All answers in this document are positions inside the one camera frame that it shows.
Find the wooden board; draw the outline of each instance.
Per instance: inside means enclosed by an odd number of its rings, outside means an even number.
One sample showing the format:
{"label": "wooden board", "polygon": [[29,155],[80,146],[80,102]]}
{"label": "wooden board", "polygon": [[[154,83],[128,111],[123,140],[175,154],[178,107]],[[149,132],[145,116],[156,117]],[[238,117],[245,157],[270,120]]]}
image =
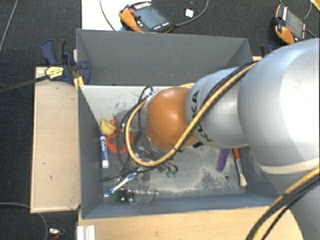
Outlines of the wooden board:
{"label": "wooden board", "polygon": [[[266,210],[267,207],[257,207],[86,220],[79,216],[79,225],[95,225],[97,240],[245,240]],[[303,240],[290,211],[285,213],[267,239]]]}
{"label": "wooden board", "polygon": [[[44,75],[36,69],[36,77]],[[80,170],[75,87],[45,80],[35,85],[30,207],[32,213],[75,210]]]}

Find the blue marker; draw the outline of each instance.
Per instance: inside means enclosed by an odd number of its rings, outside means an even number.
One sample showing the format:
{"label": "blue marker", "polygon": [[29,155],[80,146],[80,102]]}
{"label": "blue marker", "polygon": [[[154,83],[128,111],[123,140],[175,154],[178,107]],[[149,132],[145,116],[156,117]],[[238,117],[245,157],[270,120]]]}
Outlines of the blue marker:
{"label": "blue marker", "polygon": [[101,165],[102,168],[108,168],[109,167],[109,159],[108,159],[108,149],[107,149],[107,141],[106,137],[103,135],[103,133],[100,131],[100,149],[101,149]]}

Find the clear plastic cup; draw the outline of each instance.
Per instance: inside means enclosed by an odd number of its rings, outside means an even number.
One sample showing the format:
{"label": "clear plastic cup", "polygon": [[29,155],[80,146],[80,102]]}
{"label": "clear plastic cup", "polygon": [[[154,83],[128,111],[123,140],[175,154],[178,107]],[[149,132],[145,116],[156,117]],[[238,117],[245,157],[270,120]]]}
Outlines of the clear plastic cup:
{"label": "clear plastic cup", "polygon": [[139,177],[128,183],[127,195],[129,204],[151,203],[158,194],[155,185],[148,181],[142,181]]}

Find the gray bin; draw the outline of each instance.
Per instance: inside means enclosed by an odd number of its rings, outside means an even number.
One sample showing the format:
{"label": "gray bin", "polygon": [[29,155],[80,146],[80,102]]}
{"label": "gray bin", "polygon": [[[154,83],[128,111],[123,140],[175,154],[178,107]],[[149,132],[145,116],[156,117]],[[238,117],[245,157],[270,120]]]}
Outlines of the gray bin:
{"label": "gray bin", "polygon": [[232,155],[222,173],[215,170],[219,150],[188,147],[175,155],[177,177],[152,172],[159,196],[153,203],[130,205],[105,200],[121,170],[115,154],[101,168],[99,122],[132,107],[145,85],[161,90],[195,82],[223,68],[252,61],[244,38],[77,30],[77,60],[89,60],[90,85],[78,91],[81,214],[83,219],[157,215],[270,205],[278,195],[249,148],[241,149],[248,187],[239,185]]}

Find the dark floor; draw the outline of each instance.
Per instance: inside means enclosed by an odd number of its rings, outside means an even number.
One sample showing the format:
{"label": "dark floor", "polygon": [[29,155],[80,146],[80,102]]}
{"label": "dark floor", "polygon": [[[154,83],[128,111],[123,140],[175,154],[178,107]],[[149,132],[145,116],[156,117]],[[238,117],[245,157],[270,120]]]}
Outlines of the dark floor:
{"label": "dark floor", "polygon": [[[308,0],[282,0],[299,17]],[[153,0],[175,23],[184,22],[185,8],[196,14],[206,0]],[[0,39],[15,0],[0,0]],[[210,0],[198,20],[175,28],[172,33],[248,38],[252,54],[260,45],[279,48],[284,44],[270,28],[278,0]],[[319,11],[314,6],[305,20],[319,36]],[[81,0],[19,0],[0,53],[0,83],[13,85],[32,79],[36,65],[44,64],[40,45],[47,39],[66,39],[66,50],[76,47],[76,28],[81,27]],[[33,132],[33,87],[0,94],[0,202],[29,204]],[[66,229],[64,240],[75,238],[75,212],[44,214],[48,227]],[[41,220],[27,209],[0,207],[0,239],[43,239]]]}

